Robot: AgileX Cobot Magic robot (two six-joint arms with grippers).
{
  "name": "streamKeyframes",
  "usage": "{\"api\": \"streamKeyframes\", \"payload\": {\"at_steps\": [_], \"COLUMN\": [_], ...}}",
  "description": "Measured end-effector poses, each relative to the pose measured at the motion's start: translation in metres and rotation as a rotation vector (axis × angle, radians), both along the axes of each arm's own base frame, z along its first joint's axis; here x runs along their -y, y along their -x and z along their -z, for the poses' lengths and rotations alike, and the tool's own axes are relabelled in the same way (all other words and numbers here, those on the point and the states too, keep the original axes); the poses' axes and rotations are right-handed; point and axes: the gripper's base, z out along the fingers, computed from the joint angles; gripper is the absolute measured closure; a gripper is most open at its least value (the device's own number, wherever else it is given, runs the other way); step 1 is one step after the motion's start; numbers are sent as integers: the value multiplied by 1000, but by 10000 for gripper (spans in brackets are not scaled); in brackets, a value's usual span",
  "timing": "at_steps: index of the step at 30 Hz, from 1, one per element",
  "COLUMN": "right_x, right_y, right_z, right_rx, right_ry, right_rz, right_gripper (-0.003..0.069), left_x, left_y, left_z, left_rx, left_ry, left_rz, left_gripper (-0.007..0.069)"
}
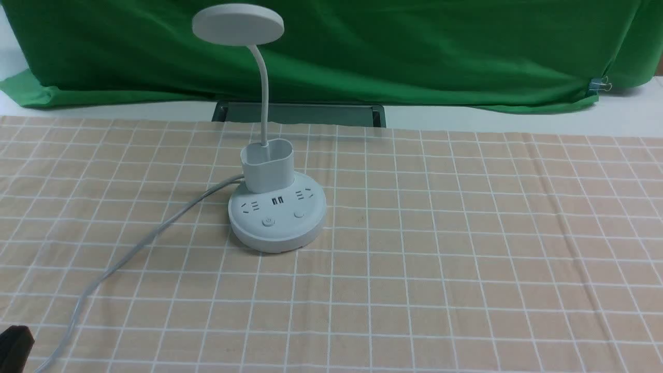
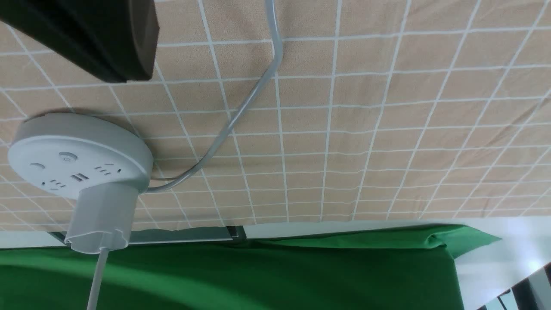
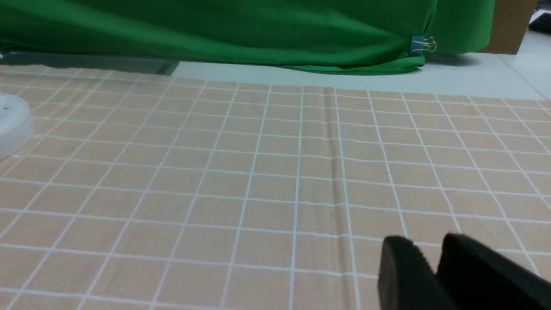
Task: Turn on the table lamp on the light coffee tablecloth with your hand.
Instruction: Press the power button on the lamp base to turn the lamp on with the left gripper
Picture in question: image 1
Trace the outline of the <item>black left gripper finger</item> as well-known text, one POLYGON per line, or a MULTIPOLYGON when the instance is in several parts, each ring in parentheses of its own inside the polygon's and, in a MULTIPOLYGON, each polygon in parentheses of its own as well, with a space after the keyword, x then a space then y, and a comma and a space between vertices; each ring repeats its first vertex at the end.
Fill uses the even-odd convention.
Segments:
POLYGON ((1 333, 1 372, 23 372, 35 339, 28 326, 12 325, 1 333))

